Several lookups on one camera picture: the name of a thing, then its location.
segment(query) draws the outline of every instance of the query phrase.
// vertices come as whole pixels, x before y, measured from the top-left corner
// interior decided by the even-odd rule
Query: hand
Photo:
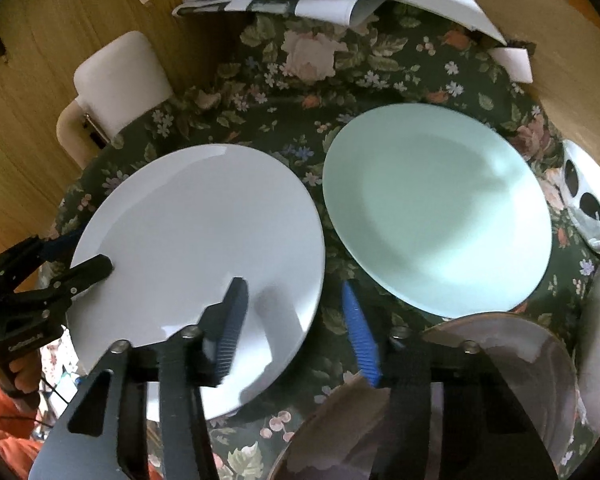
[[[36,350],[11,361],[9,370],[16,374],[14,384],[17,389],[26,394],[37,391],[40,386],[40,377],[42,377],[40,352]]]

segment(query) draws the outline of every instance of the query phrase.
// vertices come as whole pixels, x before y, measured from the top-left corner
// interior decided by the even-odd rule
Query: orange clothing
[[[33,413],[21,413],[13,401],[0,388],[0,416],[30,416]],[[9,420],[0,418],[0,456],[17,476],[26,480],[36,459],[42,442],[30,438],[33,431],[33,420]],[[160,474],[149,464],[151,480],[162,480]]]

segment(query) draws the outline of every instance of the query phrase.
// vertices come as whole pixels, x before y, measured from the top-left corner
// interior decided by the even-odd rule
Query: mint green plate
[[[398,104],[360,115],[331,144],[322,186],[360,267],[427,312],[510,310],[546,270],[538,181],[505,139],[458,112]]]

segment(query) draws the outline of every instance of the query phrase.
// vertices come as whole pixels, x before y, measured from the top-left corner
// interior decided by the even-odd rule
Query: wooden floor
[[[0,35],[0,251],[44,234],[77,166],[56,142],[72,76],[128,30],[144,32],[176,92],[208,81],[232,47],[218,14],[177,20],[180,0],[3,0]],[[600,162],[600,18],[587,0],[477,0],[506,34],[538,44],[537,92],[550,117]]]

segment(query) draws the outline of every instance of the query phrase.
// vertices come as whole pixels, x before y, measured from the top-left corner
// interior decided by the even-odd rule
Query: green tablecloth
[[[347,121],[371,108],[427,102],[458,110],[503,135],[528,160],[551,211],[554,239],[544,278],[515,312],[552,330],[573,351],[582,298],[598,260],[574,229],[555,185],[560,134],[542,108],[510,82],[461,26],[390,3],[351,30],[260,14],[240,39],[235,62],[219,67],[213,90],[192,88],[164,102],[103,150],[68,190],[54,227],[64,234],[88,222],[133,172],[174,150],[206,142],[263,150],[307,186],[322,218],[326,244],[319,311],[279,380],[237,413],[210,423],[221,480],[266,478],[302,421],[356,372],[340,309],[342,280],[359,282],[377,308],[391,311],[394,324],[419,331],[442,321],[394,298],[370,279],[347,254],[325,210],[325,153]],[[68,263],[56,262],[51,270],[59,272]],[[593,442],[581,413],[575,427],[561,476],[574,469]]]

